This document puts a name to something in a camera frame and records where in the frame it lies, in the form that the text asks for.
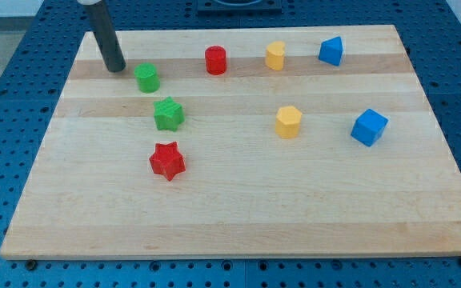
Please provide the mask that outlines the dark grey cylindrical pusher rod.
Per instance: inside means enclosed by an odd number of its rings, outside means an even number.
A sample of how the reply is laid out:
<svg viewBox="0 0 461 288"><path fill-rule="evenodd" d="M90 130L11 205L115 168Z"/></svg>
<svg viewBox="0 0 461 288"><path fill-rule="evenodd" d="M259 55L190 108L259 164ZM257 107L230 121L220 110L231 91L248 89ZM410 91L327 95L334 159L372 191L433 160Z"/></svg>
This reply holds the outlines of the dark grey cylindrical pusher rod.
<svg viewBox="0 0 461 288"><path fill-rule="evenodd" d="M95 40L106 68L118 73L126 68L126 61L111 21L105 0L78 0L89 19Z"/></svg>

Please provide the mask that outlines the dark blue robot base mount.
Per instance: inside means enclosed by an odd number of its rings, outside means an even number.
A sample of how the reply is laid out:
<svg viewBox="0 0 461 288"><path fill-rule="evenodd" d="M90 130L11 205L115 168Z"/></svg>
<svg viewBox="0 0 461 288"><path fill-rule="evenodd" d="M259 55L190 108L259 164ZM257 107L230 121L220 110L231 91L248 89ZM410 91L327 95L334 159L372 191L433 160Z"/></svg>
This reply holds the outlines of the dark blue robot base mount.
<svg viewBox="0 0 461 288"><path fill-rule="evenodd" d="M197 14L282 11L282 0L197 0Z"/></svg>

